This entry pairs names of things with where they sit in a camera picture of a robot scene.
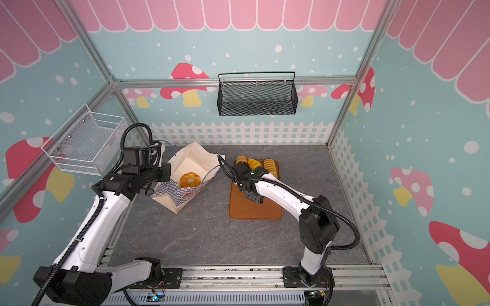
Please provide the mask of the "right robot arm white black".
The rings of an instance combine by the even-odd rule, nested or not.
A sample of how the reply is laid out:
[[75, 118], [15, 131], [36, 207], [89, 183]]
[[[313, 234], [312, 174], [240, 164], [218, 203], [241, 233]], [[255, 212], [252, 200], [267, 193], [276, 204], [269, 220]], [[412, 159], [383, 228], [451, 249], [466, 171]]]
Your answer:
[[[242, 162], [231, 165], [222, 156], [218, 156], [218, 163], [245, 198], [260, 204], [268, 198], [296, 218], [304, 252], [297, 269], [290, 266], [284, 268], [284, 285], [306, 288], [325, 286], [332, 291], [335, 282], [332, 269], [325, 265], [326, 259], [332, 251], [346, 251], [359, 244], [361, 237], [356, 225], [334, 211], [325, 196], [305, 195], [287, 186], [263, 167], [252, 169]], [[340, 221], [351, 229], [354, 239], [349, 244], [334, 245]]]

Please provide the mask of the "yellow fake bread roll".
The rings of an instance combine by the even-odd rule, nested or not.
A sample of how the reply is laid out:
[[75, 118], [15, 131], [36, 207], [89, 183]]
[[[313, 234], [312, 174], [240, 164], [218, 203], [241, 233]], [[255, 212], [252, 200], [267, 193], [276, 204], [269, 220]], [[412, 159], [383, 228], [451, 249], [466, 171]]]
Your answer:
[[264, 168], [272, 174], [275, 178], [278, 178], [278, 168], [276, 166], [276, 162], [273, 159], [265, 159], [264, 160]]

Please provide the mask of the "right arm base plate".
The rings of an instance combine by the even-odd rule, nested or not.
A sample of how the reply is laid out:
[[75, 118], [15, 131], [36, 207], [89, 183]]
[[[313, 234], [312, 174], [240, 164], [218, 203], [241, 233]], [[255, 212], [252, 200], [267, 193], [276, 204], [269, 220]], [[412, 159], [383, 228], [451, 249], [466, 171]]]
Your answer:
[[285, 288], [334, 288], [333, 271], [327, 266], [321, 266], [315, 274], [309, 274], [301, 265], [283, 268], [283, 285]]

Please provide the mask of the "checkered paper bag blue handles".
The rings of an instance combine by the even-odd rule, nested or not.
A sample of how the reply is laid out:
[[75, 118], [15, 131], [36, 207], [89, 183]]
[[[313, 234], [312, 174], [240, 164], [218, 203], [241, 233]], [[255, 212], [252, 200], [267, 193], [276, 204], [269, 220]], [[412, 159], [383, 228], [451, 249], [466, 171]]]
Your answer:
[[219, 171], [218, 154], [193, 142], [169, 159], [169, 182], [159, 182], [151, 198], [168, 210], [179, 213]]

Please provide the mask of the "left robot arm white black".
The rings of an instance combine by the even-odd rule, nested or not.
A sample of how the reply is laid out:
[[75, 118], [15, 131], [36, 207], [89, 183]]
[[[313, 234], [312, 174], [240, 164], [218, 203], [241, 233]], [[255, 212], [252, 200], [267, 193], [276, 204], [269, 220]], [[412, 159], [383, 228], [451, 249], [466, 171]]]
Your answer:
[[150, 195], [151, 186], [168, 182], [171, 165], [162, 163], [162, 145], [153, 139], [150, 127], [135, 123], [121, 136], [120, 157], [102, 180], [93, 184], [93, 206], [65, 250], [49, 267], [41, 266], [33, 280], [39, 286], [33, 305], [44, 296], [55, 303], [101, 305], [112, 293], [125, 292], [142, 283], [163, 286], [166, 277], [161, 261], [151, 257], [108, 268], [100, 260], [122, 214], [141, 191]]

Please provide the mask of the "yellow fake croissant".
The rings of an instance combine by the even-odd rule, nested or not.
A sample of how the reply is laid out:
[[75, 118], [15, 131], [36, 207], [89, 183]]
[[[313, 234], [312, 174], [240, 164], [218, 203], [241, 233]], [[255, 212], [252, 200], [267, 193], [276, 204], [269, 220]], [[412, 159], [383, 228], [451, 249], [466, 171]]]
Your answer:
[[251, 170], [254, 170], [254, 169], [262, 166], [261, 162], [257, 161], [256, 159], [253, 159], [253, 158], [248, 158], [247, 164]]

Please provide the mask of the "ridged yellow fake bread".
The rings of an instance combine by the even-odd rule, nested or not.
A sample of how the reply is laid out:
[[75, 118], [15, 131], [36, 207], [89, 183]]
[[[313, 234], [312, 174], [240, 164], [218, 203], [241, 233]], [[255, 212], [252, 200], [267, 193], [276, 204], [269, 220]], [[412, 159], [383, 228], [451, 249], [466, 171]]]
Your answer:
[[240, 155], [240, 156], [237, 156], [236, 158], [236, 164], [238, 163], [245, 163], [247, 164], [248, 163], [248, 158], [244, 155]]

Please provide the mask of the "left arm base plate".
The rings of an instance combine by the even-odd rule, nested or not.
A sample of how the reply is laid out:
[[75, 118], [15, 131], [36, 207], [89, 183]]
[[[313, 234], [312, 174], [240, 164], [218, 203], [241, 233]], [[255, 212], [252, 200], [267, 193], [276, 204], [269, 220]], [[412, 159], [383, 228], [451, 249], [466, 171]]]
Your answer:
[[179, 289], [183, 269], [164, 268], [161, 272], [151, 273], [149, 279], [130, 285], [129, 289]]

